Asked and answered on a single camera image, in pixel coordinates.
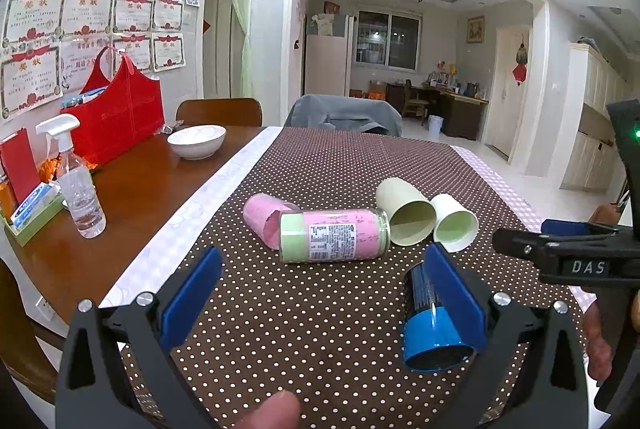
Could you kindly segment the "right hand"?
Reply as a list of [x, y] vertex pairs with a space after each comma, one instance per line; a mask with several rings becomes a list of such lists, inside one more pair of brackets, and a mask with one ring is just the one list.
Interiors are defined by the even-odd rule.
[[597, 297], [582, 319], [587, 338], [588, 374], [598, 383], [605, 381], [612, 371], [613, 350], [605, 340], [603, 331], [603, 323], [608, 322], [612, 315], [611, 305], [602, 305], [601, 298]]

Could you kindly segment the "left hand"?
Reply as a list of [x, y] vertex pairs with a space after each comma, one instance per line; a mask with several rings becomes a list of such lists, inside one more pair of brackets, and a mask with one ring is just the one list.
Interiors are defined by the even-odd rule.
[[244, 416], [235, 429], [296, 429], [300, 417], [299, 401], [290, 391], [280, 391]]

